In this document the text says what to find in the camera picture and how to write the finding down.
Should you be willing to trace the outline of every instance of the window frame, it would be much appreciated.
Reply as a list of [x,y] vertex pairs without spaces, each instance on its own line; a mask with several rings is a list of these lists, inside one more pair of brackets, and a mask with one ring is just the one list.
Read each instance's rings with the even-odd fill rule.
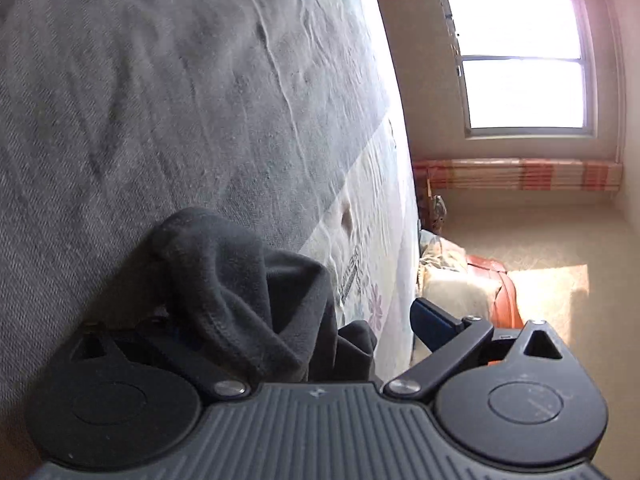
[[552,138],[594,138],[596,137],[597,110],[596,110],[596,81],[594,79],[595,69],[593,61],[593,46],[591,44],[591,31],[587,17],[584,0],[571,0],[574,4],[574,12],[578,27],[578,37],[580,40],[580,59],[571,60],[578,62],[582,66],[582,98],[584,102],[583,126],[581,128],[563,128],[556,126],[533,127],[491,127],[472,128],[469,114],[468,95],[466,92],[464,60],[500,60],[500,59],[535,59],[534,57],[522,56],[462,56],[456,37],[454,16],[449,7],[449,0],[441,0],[444,17],[451,39],[451,46],[458,71],[458,82],[460,85],[460,95],[462,99],[463,115],[465,120],[465,137],[467,139],[516,139],[531,137],[552,137]]

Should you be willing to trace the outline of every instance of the mattress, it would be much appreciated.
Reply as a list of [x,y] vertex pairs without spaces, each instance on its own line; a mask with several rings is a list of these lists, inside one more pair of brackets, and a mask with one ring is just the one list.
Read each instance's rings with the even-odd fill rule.
[[164,301],[146,235],[204,206],[332,274],[407,368],[417,207],[376,0],[0,0],[0,476],[83,319]]

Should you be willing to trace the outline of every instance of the silver bolt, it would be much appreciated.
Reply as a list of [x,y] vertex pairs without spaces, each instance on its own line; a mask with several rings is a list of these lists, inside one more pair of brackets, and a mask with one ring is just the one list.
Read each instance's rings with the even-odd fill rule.
[[420,384],[411,379],[394,379],[388,386],[393,393],[399,396],[416,394],[420,391]]
[[220,381],[213,385],[213,390],[220,397],[239,397],[246,391],[246,385],[240,381]]

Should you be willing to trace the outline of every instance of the beige wall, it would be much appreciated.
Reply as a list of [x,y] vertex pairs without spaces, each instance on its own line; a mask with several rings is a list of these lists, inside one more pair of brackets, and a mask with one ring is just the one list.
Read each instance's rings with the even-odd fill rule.
[[604,0],[585,0],[596,65],[595,139],[467,139],[440,0],[378,0],[414,160],[486,156],[613,159],[618,139],[616,51]]
[[613,1],[626,83],[625,173],[616,201],[629,223],[640,232],[640,0]]

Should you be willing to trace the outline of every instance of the ribbed gray surface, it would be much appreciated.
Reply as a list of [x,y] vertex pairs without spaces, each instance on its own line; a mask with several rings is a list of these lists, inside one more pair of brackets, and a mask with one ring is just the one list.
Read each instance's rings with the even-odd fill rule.
[[[213,406],[184,445],[157,463],[110,474],[47,465],[33,480],[511,480],[451,447],[416,404],[372,384],[270,384]],[[536,476],[602,480],[589,466]]]

